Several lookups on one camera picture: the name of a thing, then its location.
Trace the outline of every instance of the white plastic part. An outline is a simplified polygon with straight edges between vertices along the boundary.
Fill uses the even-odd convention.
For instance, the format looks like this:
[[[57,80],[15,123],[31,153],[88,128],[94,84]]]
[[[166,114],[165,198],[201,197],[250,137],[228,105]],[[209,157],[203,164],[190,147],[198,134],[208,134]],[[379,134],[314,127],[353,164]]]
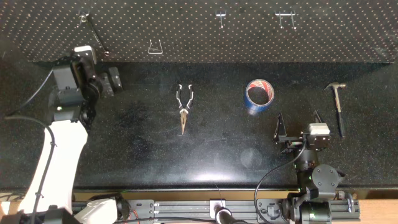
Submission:
[[[72,214],[72,188],[75,180],[76,167],[80,152],[87,142],[87,132],[78,121],[57,121],[50,126],[54,133],[56,146],[51,158],[51,163],[44,180],[42,195],[39,200],[37,212],[47,211],[50,205],[65,208]],[[33,181],[25,199],[19,205],[18,210],[32,213],[40,181],[50,153],[51,136],[45,129],[44,146],[39,164],[36,168]]]
[[[112,224],[117,221],[118,210],[114,199],[99,199],[89,202],[87,207],[75,215],[82,224]]]

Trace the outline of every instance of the black table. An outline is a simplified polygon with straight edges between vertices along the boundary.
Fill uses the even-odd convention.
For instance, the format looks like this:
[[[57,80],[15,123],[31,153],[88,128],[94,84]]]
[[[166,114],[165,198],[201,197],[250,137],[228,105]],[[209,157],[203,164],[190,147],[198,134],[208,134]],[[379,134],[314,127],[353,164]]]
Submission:
[[[332,131],[320,162],[348,174],[350,189],[396,189],[398,80],[396,65],[366,63],[115,63],[124,91],[101,99],[75,178],[80,190],[253,189],[271,168],[293,155],[272,143],[278,112],[297,136],[317,110]],[[47,75],[47,63],[0,65],[1,113],[22,103]],[[257,116],[243,101],[253,79],[275,90]],[[331,82],[346,83],[340,101],[346,139],[338,136]],[[177,85],[195,90],[181,135]],[[48,118],[51,79],[23,114]],[[26,121],[0,123],[0,189],[27,189],[40,156],[42,128]],[[264,181],[265,189],[296,189],[293,166]]]

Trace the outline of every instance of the roll of tape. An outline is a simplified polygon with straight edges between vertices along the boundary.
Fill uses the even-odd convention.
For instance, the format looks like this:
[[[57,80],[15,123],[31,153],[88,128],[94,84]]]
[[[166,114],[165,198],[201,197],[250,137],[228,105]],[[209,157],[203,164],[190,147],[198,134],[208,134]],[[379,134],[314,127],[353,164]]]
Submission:
[[[268,102],[266,104],[259,105],[253,102],[252,99],[250,99],[249,90],[255,87],[260,87],[266,91],[266,94],[268,95]],[[271,105],[273,100],[274,100],[274,89],[272,85],[265,80],[261,79],[253,80],[246,87],[246,91],[244,93],[244,101],[246,103],[246,106],[248,107],[249,114],[257,114],[258,112],[266,110],[269,107],[269,105]]]

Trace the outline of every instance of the pegboard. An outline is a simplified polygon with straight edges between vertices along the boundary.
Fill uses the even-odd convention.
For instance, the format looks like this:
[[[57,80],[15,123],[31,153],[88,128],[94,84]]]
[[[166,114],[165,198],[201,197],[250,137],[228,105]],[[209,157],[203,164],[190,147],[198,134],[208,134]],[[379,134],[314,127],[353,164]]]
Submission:
[[[127,1],[0,2],[2,34],[31,61],[91,45],[109,62],[393,62],[398,2]],[[90,19],[105,56],[80,11]],[[294,12],[279,17],[275,12]],[[217,14],[225,13],[223,27]],[[148,54],[153,48],[162,54]]]

